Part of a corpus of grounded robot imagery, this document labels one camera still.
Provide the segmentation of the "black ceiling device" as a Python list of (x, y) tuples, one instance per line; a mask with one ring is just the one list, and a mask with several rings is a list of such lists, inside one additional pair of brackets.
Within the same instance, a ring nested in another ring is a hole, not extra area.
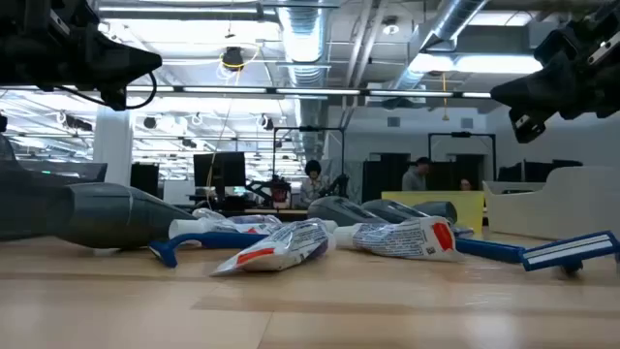
[(227, 47), (221, 56), (222, 66), (230, 72), (238, 72), (244, 68), (245, 62), (241, 47)]

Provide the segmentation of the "white travel toothpaste tube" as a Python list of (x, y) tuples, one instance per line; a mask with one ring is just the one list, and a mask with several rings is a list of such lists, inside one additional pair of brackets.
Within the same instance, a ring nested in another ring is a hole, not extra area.
[(319, 218), (285, 224), (230, 257), (211, 276), (242, 271), (281, 271), (319, 259), (335, 248), (337, 227), (335, 221)]
[(240, 233), (270, 235), (280, 224), (234, 223), (228, 219), (200, 218), (198, 220), (175, 219), (170, 223), (169, 238), (185, 234)]
[(283, 222), (273, 215), (241, 215), (231, 216), (228, 220), (233, 222), (240, 233), (270, 235), (274, 230), (283, 226)]
[(334, 236), (337, 248), (383, 257), (453, 263), (464, 260), (456, 249), (449, 222), (439, 216), (414, 217), (398, 224), (356, 223), (336, 228)]

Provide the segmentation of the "black cabinet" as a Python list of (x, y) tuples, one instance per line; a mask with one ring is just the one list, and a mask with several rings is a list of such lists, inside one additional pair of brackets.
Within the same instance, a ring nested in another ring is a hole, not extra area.
[(130, 186), (158, 196), (159, 166), (134, 163), (131, 168)]

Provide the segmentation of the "dark translucent plastic bin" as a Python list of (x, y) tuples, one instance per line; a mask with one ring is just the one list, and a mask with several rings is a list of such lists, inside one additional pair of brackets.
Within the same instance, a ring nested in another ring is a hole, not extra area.
[(18, 161), (0, 134), (0, 241), (43, 236), (47, 206), (69, 184), (103, 182), (105, 163)]

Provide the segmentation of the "silver round ceiling duct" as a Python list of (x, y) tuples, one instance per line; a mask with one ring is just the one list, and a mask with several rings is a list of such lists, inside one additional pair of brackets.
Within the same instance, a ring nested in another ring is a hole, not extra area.
[[(326, 50), (326, 9), (316, 7), (283, 7), (277, 10), (282, 26), (286, 59), (296, 66), (288, 69), (290, 86), (319, 88), (326, 85), (326, 69), (309, 67), (324, 63)], [(300, 99), (294, 102), (298, 126), (326, 127), (327, 102)]]

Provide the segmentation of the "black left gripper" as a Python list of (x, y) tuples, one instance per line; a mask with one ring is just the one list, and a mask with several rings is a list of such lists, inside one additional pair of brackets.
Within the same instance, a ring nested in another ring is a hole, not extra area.
[(163, 64), (99, 29), (88, 0), (0, 0), (0, 86), (125, 91)]

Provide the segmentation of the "black partition screen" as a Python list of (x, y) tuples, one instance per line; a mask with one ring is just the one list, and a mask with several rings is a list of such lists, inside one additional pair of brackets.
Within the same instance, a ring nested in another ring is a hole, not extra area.
[[(383, 192), (400, 191), (401, 179), (413, 164), (409, 154), (375, 153), (363, 163), (362, 201), (380, 199)], [(426, 177), (426, 189), (455, 191), (467, 179), (473, 190), (484, 179), (484, 156), (477, 154), (450, 155), (448, 161), (434, 161)]]

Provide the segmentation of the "black background gantry frame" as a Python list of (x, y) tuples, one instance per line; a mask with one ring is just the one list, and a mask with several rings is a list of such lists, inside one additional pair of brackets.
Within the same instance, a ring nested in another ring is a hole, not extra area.
[(434, 163), (432, 189), (457, 190), (467, 179), (474, 190), (498, 177), (497, 139), (494, 134), (467, 131), (427, 135), (427, 156)]
[[(328, 128), (328, 127), (320, 127), (320, 126), (298, 126), (296, 128), (288, 126), (288, 127), (276, 127), (273, 131), (273, 151), (272, 153), (275, 153), (275, 149), (276, 149), (276, 144), (279, 141), (279, 138), (277, 136), (278, 132), (281, 130), (286, 130), (287, 132), (289, 131), (297, 131), (299, 133), (308, 133), (308, 134), (312, 134), (312, 135), (318, 135), (321, 132), (324, 131), (338, 131), (341, 135), (344, 135), (344, 130), (342, 128)], [(347, 185), (348, 185), (348, 176), (345, 174), (344, 171), (344, 160), (341, 160), (341, 167), (340, 167), (340, 174), (334, 178), (329, 177), (328, 175), (326, 175), (323, 172), (323, 167), (322, 167), (322, 175), (328, 178), (328, 183), (329, 186), (327, 187), (327, 189), (322, 193), (322, 196), (320, 198), (323, 197), (329, 197), (329, 196), (340, 196), (340, 197), (346, 197), (347, 196)], [(295, 205), (295, 207), (297, 208), (301, 208), (301, 209), (307, 209), (308, 207), (302, 207), (299, 203), (299, 199), (298, 199), (298, 203)]]

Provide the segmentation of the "silver slanted ceiling duct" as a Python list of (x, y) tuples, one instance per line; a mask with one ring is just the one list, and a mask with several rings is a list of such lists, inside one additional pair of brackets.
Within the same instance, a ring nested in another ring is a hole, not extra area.
[(458, 35), (490, 0), (442, 0), (434, 17), (418, 24), (408, 43), (409, 62), (389, 89), (414, 89), (432, 68), (423, 68), (422, 58), (429, 48), (446, 46), (454, 51)]

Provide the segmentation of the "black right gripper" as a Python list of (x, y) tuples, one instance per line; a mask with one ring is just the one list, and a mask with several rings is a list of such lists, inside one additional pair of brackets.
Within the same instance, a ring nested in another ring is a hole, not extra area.
[(551, 31), (534, 50), (542, 69), (493, 87), (510, 118), (546, 121), (555, 113), (606, 118), (620, 110), (620, 0)]

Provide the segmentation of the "light grey plastic bin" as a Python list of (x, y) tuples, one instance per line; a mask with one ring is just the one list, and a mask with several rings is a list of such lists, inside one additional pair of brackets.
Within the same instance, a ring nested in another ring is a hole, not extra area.
[(620, 240), (620, 169), (565, 167), (545, 183), (482, 186), (493, 232), (555, 240), (610, 231)]

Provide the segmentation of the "white building pillar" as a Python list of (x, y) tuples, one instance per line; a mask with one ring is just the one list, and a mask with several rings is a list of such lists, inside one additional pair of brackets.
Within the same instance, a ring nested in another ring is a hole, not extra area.
[(98, 107), (93, 161), (108, 165), (105, 182), (130, 185), (134, 125), (135, 119), (129, 111)]

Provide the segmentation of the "black background monitor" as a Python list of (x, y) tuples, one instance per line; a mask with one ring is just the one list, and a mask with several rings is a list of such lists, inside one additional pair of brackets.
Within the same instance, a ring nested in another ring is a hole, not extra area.
[(246, 183), (243, 152), (218, 152), (193, 156), (195, 185), (244, 186)]

